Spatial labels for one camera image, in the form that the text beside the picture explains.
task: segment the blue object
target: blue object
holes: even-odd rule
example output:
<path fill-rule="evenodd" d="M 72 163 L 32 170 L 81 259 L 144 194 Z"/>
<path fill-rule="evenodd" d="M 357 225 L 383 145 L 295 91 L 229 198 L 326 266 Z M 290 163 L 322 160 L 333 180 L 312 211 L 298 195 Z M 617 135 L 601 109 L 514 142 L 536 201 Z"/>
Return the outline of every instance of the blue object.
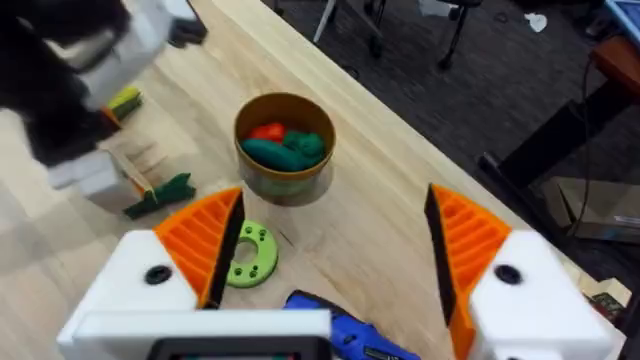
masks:
<path fill-rule="evenodd" d="M 620 26 L 640 49 L 640 1 L 606 0 L 606 3 Z"/>
<path fill-rule="evenodd" d="M 331 310 L 331 345 L 344 360 L 420 360 L 420 357 L 387 340 L 372 325 L 364 323 L 336 304 L 317 295 L 295 290 L 285 309 Z"/>

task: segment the green toy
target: green toy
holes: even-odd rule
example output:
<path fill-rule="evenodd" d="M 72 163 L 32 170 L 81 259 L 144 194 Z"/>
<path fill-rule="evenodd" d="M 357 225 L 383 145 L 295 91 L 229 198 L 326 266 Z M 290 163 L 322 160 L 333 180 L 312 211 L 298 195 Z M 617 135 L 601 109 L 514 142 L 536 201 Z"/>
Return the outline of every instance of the green toy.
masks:
<path fill-rule="evenodd" d="M 249 288 L 265 281 L 278 262 L 278 245 L 273 235 L 264 226 L 245 220 L 238 238 L 241 242 L 253 243 L 258 249 L 256 256 L 246 264 L 231 260 L 227 284 L 237 288 Z"/>
<path fill-rule="evenodd" d="M 302 155 L 278 143 L 264 139 L 247 139 L 242 149 L 258 164 L 277 171 L 300 171 L 306 168 Z"/>
<path fill-rule="evenodd" d="M 153 188 L 153 191 L 145 191 L 142 200 L 124 209 L 124 214 L 135 220 L 169 204 L 192 199 L 196 189 L 187 184 L 190 176 L 190 173 L 181 173 L 167 183 Z"/>
<path fill-rule="evenodd" d="M 304 157 L 305 168 L 311 168 L 324 158 L 324 141 L 315 133 L 303 133 L 289 130 L 282 145 Z"/>

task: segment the wooden table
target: wooden table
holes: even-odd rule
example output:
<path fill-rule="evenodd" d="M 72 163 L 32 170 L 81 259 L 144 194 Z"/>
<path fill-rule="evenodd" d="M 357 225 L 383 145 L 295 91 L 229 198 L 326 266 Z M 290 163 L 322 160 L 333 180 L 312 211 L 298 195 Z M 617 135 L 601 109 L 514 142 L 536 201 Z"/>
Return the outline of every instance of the wooden table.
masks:
<path fill-rule="evenodd" d="M 189 171 L 202 197 L 242 184 L 232 124 L 256 95 L 313 99 L 338 134 L 330 186 L 317 201 L 281 207 L 245 191 L 247 217 L 273 231 L 280 260 L 265 284 L 227 289 L 222 307 L 281 307 L 299 287 L 376 323 L 424 359 L 451 358 L 422 211 L 428 183 L 467 195 L 514 227 L 527 224 L 259 1 L 192 3 L 208 40 L 159 57 L 136 83 L 143 108 L 105 146 L 155 142 L 136 165 L 156 183 Z M 0 358 L 59 359 L 55 335 L 117 240 L 168 212 L 129 222 L 73 190 L 51 190 L 19 119 L 0 116 Z"/>

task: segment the green toy vegetable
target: green toy vegetable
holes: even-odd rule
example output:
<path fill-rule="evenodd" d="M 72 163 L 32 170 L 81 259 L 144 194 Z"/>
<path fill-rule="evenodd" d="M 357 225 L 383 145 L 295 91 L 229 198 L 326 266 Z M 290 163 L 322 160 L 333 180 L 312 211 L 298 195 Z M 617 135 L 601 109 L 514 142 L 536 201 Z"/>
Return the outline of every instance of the green toy vegetable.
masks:
<path fill-rule="evenodd" d="M 305 168 L 311 168 L 324 158 L 324 141 L 315 133 L 303 133 L 289 130 L 282 144 L 287 148 L 301 154 L 304 158 Z"/>
<path fill-rule="evenodd" d="M 124 214 L 131 220 L 135 220 L 166 205 L 192 199 L 196 194 L 196 189 L 187 184 L 190 176 L 190 173 L 181 173 L 167 183 L 154 188 L 153 192 L 145 191 L 142 200 L 124 209 Z"/>
<path fill-rule="evenodd" d="M 247 139 L 242 149 L 258 164 L 277 171 L 300 171 L 306 168 L 304 157 L 278 143 L 264 139 Z"/>

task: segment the chair leg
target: chair leg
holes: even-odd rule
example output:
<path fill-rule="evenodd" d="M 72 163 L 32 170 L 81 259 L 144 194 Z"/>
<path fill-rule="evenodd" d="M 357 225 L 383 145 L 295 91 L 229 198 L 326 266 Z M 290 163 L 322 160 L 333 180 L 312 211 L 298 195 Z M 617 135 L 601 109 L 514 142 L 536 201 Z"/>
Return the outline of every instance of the chair leg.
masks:
<path fill-rule="evenodd" d="M 327 26 L 327 22 L 329 21 L 329 17 L 331 17 L 331 13 L 333 9 L 336 7 L 336 0 L 328 0 L 327 6 L 324 8 L 324 12 L 322 13 L 322 18 L 320 19 L 320 24 L 318 24 L 318 28 L 316 29 L 316 34 L 313 36 L 313 42 L 317 43 L 320 40 L 320 36 L 322 36 L 322 32 L 324 28 Z"/>
<path fill-rule="evenodd" d="M 453 39 L 451 39 L 451 44 L 449 45 L 449 51 L 447 51 L 447 54 L 438 61 L 438 67 L 442 70 L 449 70 L 451 68 L 453 63 L 453 54 L 458 46 L 458 41 L 460 41 L 460 34 L 462 33 L 462 28 L 464 27 L 464 21 L 467 18 L 468 10 L 469 8 L 466 6 L 462 6 L 460 9 L 460 17 L 458 18 L 458 24 L 456 25 L 456 32 L 453 34 Z"/>
<path fill-rule="evenodd" d="M 280 0 L 273 0 L 273 11 L 279 16 L 284 15 L 284 9 L 280 7 Z"/>
<path fill-rule="evenodd" d="M 376 14 L 376 18 L 374 22 L 378 29 L 380 29 L 380 23 L 382 22 L 382 15 L 384 14 L 384 7 L 387 5 L 387 0 L 380 0 L 380 4 L 378 4 L 378 13 Z"/>

